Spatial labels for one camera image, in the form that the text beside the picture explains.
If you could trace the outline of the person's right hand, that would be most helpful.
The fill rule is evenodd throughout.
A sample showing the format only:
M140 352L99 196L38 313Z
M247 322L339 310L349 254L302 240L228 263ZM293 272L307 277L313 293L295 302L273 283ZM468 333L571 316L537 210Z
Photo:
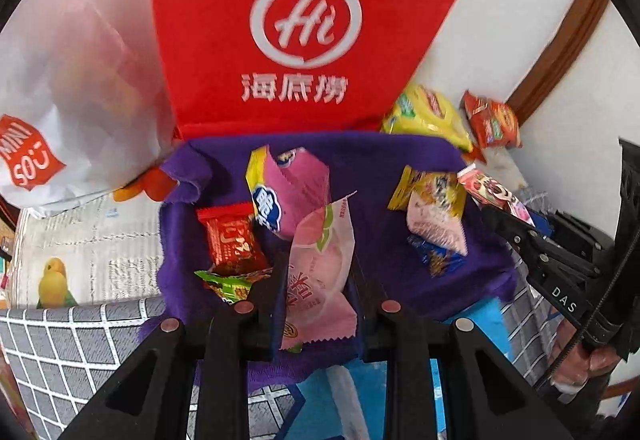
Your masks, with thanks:
M551 361L560 356L575 332L576 328L567 320L560 322L551 350ZM620 357L611 346L589 353L581 344L577 344L552 374L551 383L561 391L574 394L581 390L590 378L611 373L619 363Z

